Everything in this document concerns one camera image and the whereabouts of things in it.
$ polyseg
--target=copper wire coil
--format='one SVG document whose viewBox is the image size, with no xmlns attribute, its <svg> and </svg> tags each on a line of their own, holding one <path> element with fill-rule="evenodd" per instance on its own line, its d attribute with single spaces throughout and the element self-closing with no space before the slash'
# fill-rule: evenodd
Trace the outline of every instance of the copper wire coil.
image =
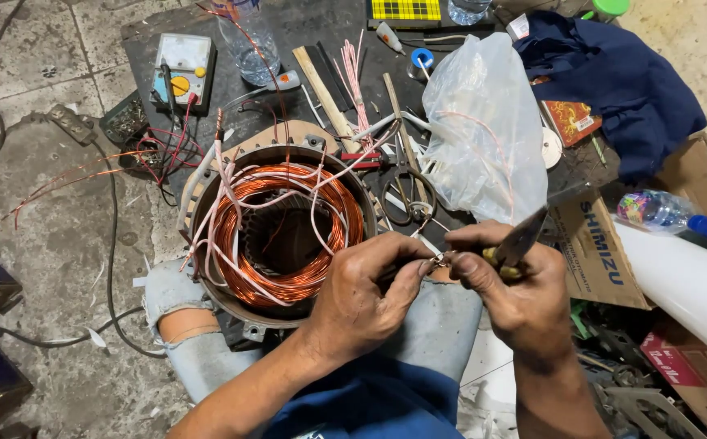
<svg viewBox="0 0 707 439">
<path fill-rule="evenodd" d="M 243 175 L 240 176 L 243 181 L 234 187 L 234 194 L 237 199 L 247 202 L 249 197 L 263 193 L 265 189 L 278 191 L 288 187 L 306 193 L 316 184 L 316 176 L 307 179 L 297 178 L 291 181 L 284 176 L 259 176 L 249 178 L 253 174 L 281 174 L 283 172 L 300 176 L 312 174 L 312 171 L 297 165 L 263 165 L 243 173 Z M 325 180 L 331 176 L 332 174 L 329 172 L 321 171 L 322 179 Z M 319 200 L 327 201 L 345 218 L 348 224 L 348 246 L 359 244 L 364 234 L 364 219 L 356 199 L 345 185 L 339 180 L 334 180 L 324 185 L 319 190 Z M 237 222 L 236 212 L 232 207 L 233 204 L 231 200 L 222 198 L 215 218 L 215 223 L 219 226 L 214 235 L 216 244 L 218 244 L 219 248 L 222 249 L 229 260 L 233 260 L 232 245 Z M 345 226 L 337 214 L 332 213 L 329 216 L 332 222 L 332 232 L 326 244 L 333 252 L 338 252 L 346 247 Z M 308 239 L 316 239 L 316 237 L 312 236 L 308 237 Z M 232 293 L 240 300 L 246 304 L 260 308 L 275 306 L 273 301 L 258 294 L 253 286 L 229 266 L 218 253 L 215 253 L 215 259 L 220 274 L 226 279 L 226 283 L 229 285 Z M 332 256 L 327 251 L 322 250 L 313 261 L 296 273 L 267 277 L 263 274 L 260 275 L 251 263 L 247 261 L 244 252 L 239 252 L 237 255 L 237 266 L 240 267 L 240 270 L 245 276 L 284 302 L 297 302 L 316 294 L 321 287 L 321 282 L 326 276 L 326 271 L 329 269 L 329 263 L 331 261 Z M 273 285 L 261 276 L 266 277 L 276 284 L 281 284 L 281 286 Z"/>
</svg>

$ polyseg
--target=water bottle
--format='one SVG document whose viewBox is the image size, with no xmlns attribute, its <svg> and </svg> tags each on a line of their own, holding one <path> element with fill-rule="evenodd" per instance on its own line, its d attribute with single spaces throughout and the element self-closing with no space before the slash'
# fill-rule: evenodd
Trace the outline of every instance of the water bottle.
<svg viewBox="0 0 707 439">
<path fill-rule="evenodd" d="M 489 12 L 492 0 L 449 0 L 449 16 L 456 24 L 475 24 Z"/>
<path fill-rule="evenodd" d="M 630 224 L 675 235 L 686 229 L 707 237 L 707 216 L 686 198 L 664 191 L 644 189 L 625 195 L 616 214 Z"/>
<path fill-rule="evenodd" d="M 275 39 L 264 17 L 261 16 L 259 0 L 211 0 L 212 9 L 230 17 L 251 37 L 269 64 L 269 70 L 248 38 L 227 18 L 218 17 L 218 27 L 229 47 L 243 79 L 252 85 L 264 86 L 272 82 L 272 76 L 280 70 L 280 56 Z"/>
</svg>

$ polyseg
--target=ripped jeans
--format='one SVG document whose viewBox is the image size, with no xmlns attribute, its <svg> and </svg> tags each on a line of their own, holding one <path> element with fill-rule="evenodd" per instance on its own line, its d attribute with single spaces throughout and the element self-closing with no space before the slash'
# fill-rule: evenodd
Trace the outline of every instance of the ripped jeans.
<svg viewBox="0 0 707 439">
<path fill-rule="evenodd" d="M 144 304 L 153 337 L 162 344 L 176 375 L 195 403 L 231 380 L 267 352 L 254 349 L 231 352 L 219 331 L 164 341 L 158 320 L 179 309 L 213 309 L 203 301 L 204 289 L 194 284 L 182 261 L 156 265 L 147 275 Z M 435 370 L 459 382 L 470 358 L 483 304 L 474 291 L 458 284 L 425 278 L 403 325 L 378 351 L 401 362 Z"/>
</svg>

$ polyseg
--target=black work surface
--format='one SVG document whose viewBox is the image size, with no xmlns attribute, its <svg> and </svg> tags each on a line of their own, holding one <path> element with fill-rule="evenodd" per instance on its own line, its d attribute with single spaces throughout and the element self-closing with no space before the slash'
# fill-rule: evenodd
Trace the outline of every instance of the black work surface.
<svg viewBox="0 0 707 439">
<path fill-rule="evenodd" d="M 446 10 L 445 5 L 441 7 L 443 11 Z M 314 102 L 317 100 L 313 89 L 307 82 L 300 65 L 291 51 L 299 46 L 314 45 L 317 41 L 321 41 L 329 57 L 338 59 L 338 63 L 340 63 L 339 48 L 343 46 L 346 39 L 357 45 L 359 33 L 366 26 L 364 2 L 362 1 L 330 0 L 324 2 L 323 7 L 320 7 L 317 2 L 312 0 L 270 2 L 270 4 L 264 6 L 263 14 L 272 25 L 275 43 L 280 54 L 282 71 L 296 70 Z M 160 34 L 178 33 L 212 38 L 219 53 L 215 63 L 215 72 L 213 73 L 210 111 L 207 115 L 192 115 L 188 121 L 189 132 L 205 150 L 212 145 L 215 135 L 216 109 L 232 99 L 253 90 L 251 85 L 246 84 L 241 79 L 239 71 L 226 50 L 217 20 L 217 16 L 205 13 L 195 5 L 190 5 L 181 9 L 152 15 L 145 20 L 126 25 L 121 30 L 124 38 L 122 44 L 126 50 L 126 55 L 128 55 L 137 89 L 143 102 L 145 102 L 145 113 L 148 121 L 151 126 L 164 130 L 168 130 L 170 127 L 169 115 L 157 112 L 156 108 L 149 104 L 154 60 L 158 50 Z M 487 33 L 474 34 L 479 37 L 485 37 Z M 399 37 L 401 40 L 421 38 L 422 34 L 399 32 Z M 408 46 L 408 44 L 413 45 L 415 43 L 403 43 L 405 51 L 410 53 L 413 48 Z M 436 56 L 436 62 L 439 62 L 456 47 L 458 45 L 429 46 Z M 424 115 L 423 106 L 421 105 L 421 94 L 424 91 L 424 85 L 407 76 L 408 58 L 397 55 L 378 40 L 374 31 L 368 30 L 364 32 L 360 57 L 363 59 L 363 61 L 360 61 L 362 64 L 360 86 L 367 106 L 370 124 L 380 119 L 371 102 L 378 106 L 381 114 L 388 115 L 392 113 L 392 106 L 388 100 L 386 86 L 382 78 L 385 72 L 391 74 L 399 104 L 402 105 L 403 109 L 411 107 L 419 115 Z M 306 120 L 315 123 L 315 117 L 310 111 L 310 105 L 308 105 L 301 88 L 298 87 L 286 91 L 282 96 L 286 105 L 286 118 L 288 120 Z M 283 117 L 278 99 L 274 93 L 259 95 L 254 99 L 266 102 L 275 109 L 279 118 Z M 272 125 L 272 115 L 263 106 L 250 104 L 247 105 L 247 108 L 248 111 L 238 113 L 235 105 L 226 111 L 224 127 L 234 130 L 234 135 L 232 135 L 226 146 L 237 145 Z M 318 111 L 325 124 L 327 124 L 327 128 L 333 130 L 323 110 L 319 108 Z M 356 120 L 356 114 L 353 110 L 350 110 L 347 115 L 349 120 Z M 407 128 L 409 135 L 413 136 L 419 143 L 427 144 L 428 140 L 422 139 L 419 132 L 410 123 L 407 123 Z M 282 132 L 279 135 L 280 140 L 284 141 Z M 609 148 L 607 148 L 605 157 L 608 160 L 608 168 L 600 164 L 599 157 L 592 145 L 582 145 L 580 148 L 565 150 L 560 163 L 549 171 L 549 203 L 562 202 L 584 191 L 588 185 L 600 186 L 614 180 L 619 159 Z M 169 176 L 170 187 L 176 197 L 181 193 L 181 189 L 191 172 L 189 169 L 182 169 Z M 386 176 L 370 174 L 365 177 L 365 180 L 373 186 L 372 190 L 374 193 L 380 194 L 380 184 L 386 180 Z M 388 206 L 387 208 L 394 209 L 394 206 Z M 470 215 L 460 212 L 452 213 L 452 215 L 453 217 L 446 212 L 438 212 L 437 218 L 450 229 L 458 228 L 464 223 L 473 222 Z M 408 231 L 411 227 L 415 230 L 416 225 L 408 226 L 407 229 L 402 229 L 401 231 Z M 439 245 L 442 243 L 443 233 L 445 233 L 444 230 L 437 224 L 430 223 L 427 225 L 424 235 L 438 245 L 440 250 L 443 250 L 444 248 Z"/>
</svg>

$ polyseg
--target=fingernail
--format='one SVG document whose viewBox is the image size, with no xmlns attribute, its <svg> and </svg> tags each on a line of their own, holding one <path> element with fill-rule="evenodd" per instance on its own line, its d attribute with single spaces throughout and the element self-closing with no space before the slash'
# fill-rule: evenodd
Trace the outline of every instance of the fingernail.
<svg viewBox="0 0 707 439">
<path fill-rule="evenodd" d="M 432 271 L 432 263 L 430 263 L 429 261 L 424 261 L 423 263 L 421 263 L 421 265 L 418 265 L 419 276 L 424 277 L 430 271 Z"/>
<path fill-rule="evenodd" d="M 453 268 L 456 273 L 461 275 L 472 274 L 476 269 L 478 269 L 478 262 L 473 258 L 470 253 L 462 253 L 453 262 Z"/>
</svg>

